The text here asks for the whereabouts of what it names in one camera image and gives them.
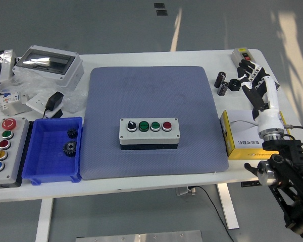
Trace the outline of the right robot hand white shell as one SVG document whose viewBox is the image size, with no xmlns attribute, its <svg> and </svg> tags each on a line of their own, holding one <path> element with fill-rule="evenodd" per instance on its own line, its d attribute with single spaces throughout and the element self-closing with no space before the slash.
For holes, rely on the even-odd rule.
<svg viewBox="0 0 303 242">
<path fill-rule="evenodd" d="M 241 88 L 253 106 L 252 116 L 264 141 L 281 139 L 284 126 L 279 119 L 278 85 L 258 64 L 241 60 L 237 68 Z"/>
</svg>

